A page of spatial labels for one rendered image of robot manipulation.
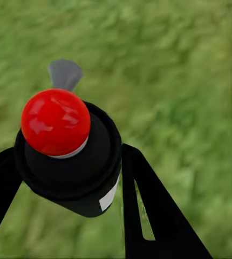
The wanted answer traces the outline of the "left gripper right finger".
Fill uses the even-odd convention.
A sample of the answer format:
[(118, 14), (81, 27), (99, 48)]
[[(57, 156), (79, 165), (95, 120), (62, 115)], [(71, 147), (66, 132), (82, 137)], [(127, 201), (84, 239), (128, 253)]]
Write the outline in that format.
[[(142, 152), (122, 144), (121, 160), (126, 259), (213, 259)], [(134, 180), (155, 241), (142, 236)]]

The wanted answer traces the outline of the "pesticide atomizer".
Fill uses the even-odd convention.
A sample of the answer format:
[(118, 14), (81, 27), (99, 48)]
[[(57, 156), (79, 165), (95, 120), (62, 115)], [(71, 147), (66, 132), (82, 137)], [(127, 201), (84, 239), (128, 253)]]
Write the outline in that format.
[(83, 71), (72, 60), (48, 66), (52, 89), (25, 105), (14, 147), (16, 168), (31, 190), (84, 217), (104, 214), (122, 172), (121, 135), (108, 114), (73, 90)]

